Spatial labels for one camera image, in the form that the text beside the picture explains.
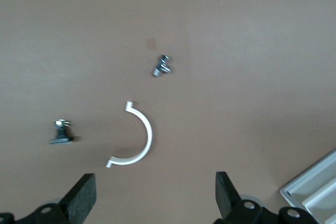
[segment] white plastic tray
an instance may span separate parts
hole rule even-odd
[[[280,192],[291,206],[306,210],[320,224],[336,224],[336,149]]]

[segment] black plastic mount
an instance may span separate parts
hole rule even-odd
[[[226,172],[216,173],[216,201],[222,219],[215,224],[318,224],[301,208],[283,207],[277,215],[252,200],[242,200]]]
[[[97,199],[96,177],[84,174],[58,204],[46,204],[20,220],[5,212],[0,224],[82,224]]]
[[[56,127],[56,138],[50,140],[50,144],[66,144],[73,141],[74,137],[68,134],[67,128],[65,126]]]

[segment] screw head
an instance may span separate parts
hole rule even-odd
[[[287,214],[293,218],[300,218],[299,212],[297,212],[295,209],[288,209]]]
[[[155,68],[154,72],[153,72],[153,75],[158,77],[158,76],[160,76],[160,74],[161,74],[161,72]]]
[[[251,201],[246,201],[244,203],[244,207],[246,207],[247,209],[255,209],[256,206]]]

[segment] screw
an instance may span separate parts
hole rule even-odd
[[[156,67],[154,69],[153,75],[156,77],[160,76],[161,73],[170,73],[170,67],[167,65],[167,61],[169,60],[169,57],[166,55],[162,55],[156,64]]]
[[[300,217],[299,212],[297,212],[297,211],[294,210],[294,209],[288,209],[288,210],[287,210],[287,214],[288,214],[290,217],[293,217],[293,218],[299,218],[299,217]]]
[[[247,209],[254,209],[255,205],[251,201],[246,201],[244,203],[244,207],[246,207]]]

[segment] white plastic clip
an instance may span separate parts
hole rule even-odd
[[[152,131],[152,126],[149,123],[148,119],[140,111],[133,108],[133,102],[131,102],[131,101],[127,102],[125,110],[127,112],[130,112],[130,113],[136,115],[143,122],[143,124],[145,125],[146,130],[147,130],[147,143],[146,143],[145,148],[142,150],[142,152],[140,152],[138,155],[136,155],[134,157],[118,158],[118,157],[111,156],[111,158],[107,162],[107,165],[106,165],[107,168],[110,168],[112,166],[112,164],[115,164],[115,165],[134,164],[135,162],[141,160],[147,154],[147,152],[149,151],[149,149],[151,147],[151,144],[152,144],[153,131]]]

